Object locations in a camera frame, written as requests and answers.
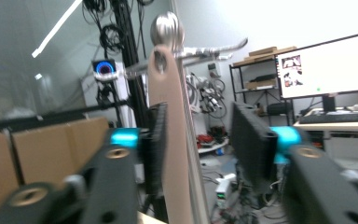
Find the ceiling light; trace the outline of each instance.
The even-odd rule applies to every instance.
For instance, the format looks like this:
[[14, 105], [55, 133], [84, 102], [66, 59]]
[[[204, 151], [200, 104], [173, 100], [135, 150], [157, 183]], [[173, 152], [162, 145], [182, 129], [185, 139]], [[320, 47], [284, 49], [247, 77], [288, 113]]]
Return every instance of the ceiling light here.
[[39, 80], [40, 78], [42, 78], [42, 75], [40, 75], [40, 73], [37, 74], [36, 76], [34, 76], [34, 79], [36, 79], [36, 80]]
[[39, 48], [37, 48], [33, 53], [32, 56], [34, 58], [39, 55], [45, 46], [48, 44], [50, 39], [60, 30], [63, 23], [71, 16], [71, 14], [75, 11], [75, 9], [82, 3], [82, 0], [75, 0], [75, 2], [63, 13], [62, 17], [57, 21], [57, 23], [54, 25], [53, 29], [48, 33], [48, 35], [45, 37], [45, 39], [40, 44]]

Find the white wall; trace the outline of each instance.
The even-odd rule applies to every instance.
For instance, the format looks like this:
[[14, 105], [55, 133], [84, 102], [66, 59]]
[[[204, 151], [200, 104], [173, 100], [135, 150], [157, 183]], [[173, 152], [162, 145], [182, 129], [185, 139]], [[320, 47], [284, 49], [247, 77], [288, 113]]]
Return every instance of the white wall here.
[[[358, 2], [330, 1], [247, 1], [247, 0], [172, 0], [174, 12], [185, 27], [186, 47], [232, 45], [244, 37], [249, 44], [218, 67], [228, 90], [226, 103], [233, 101], [228, 65], [241, 61], [249, 51], [276, 46], [305, 47], [347, 35], [358, 34]], [[273, 65], [260, 64], [243, 70], [250, 76], [265, 75]], [[200, 76], [207, 76], [207, 65], [192, 67]], [[352, 105], [357, 96], [342, 95], [337, 105]], [[310, 99], [296, 100], [295, 110], [305, 108]], [[225, 117], [229, 130], [230, 116]]]

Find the desk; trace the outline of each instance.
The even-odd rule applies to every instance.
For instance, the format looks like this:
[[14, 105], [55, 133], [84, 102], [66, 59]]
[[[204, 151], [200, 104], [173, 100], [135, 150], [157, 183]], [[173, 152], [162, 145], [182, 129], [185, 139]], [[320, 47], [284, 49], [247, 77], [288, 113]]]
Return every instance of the desk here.
[[[322, 109], [312, 109], [309, 114], [319, 110]], [[343, 160], [351, 160], [351, 163], [353, 163], [353, 159], [358, 160], [358, 136], [354, 137], [351, 135], [351, 133], [358, 133], [358, 122], [314, 124], [300, 124], [296, 122], [294, 126], [308, 132], [323, 133], [324, 150], [330, 158], [341, 165]]]

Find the glass wall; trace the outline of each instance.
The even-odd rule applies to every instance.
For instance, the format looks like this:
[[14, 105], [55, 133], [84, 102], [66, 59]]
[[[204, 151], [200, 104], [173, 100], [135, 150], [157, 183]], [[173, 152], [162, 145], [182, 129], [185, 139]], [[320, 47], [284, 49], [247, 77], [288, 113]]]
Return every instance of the glass wall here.
[[[53, 114], [97, 105], [91, 61], [104, 58], [100, 32], [82, 3], [76, 7], [39, 55], [32, 53], [76, 0], [0, 1], [0, 120]], [[171, 1], [155, 0], [144, 7], [145, 54], [153, 45], [150, 25]], [[140, 61], [144, 60], [137, 1], [129, 1]], [[101, 25], [115, 23], [107, 9]], [[122, 62], [120, 53], [109, 58]]]

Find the red object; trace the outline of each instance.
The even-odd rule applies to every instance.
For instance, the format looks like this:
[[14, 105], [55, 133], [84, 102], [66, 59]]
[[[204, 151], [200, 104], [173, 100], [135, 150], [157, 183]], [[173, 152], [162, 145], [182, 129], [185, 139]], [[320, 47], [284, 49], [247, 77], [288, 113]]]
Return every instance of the red object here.
[[213, 137], [209, 134], [200, 134], [197, 136], [197, 140], [201, 143], [210, 143], [213, 141]]

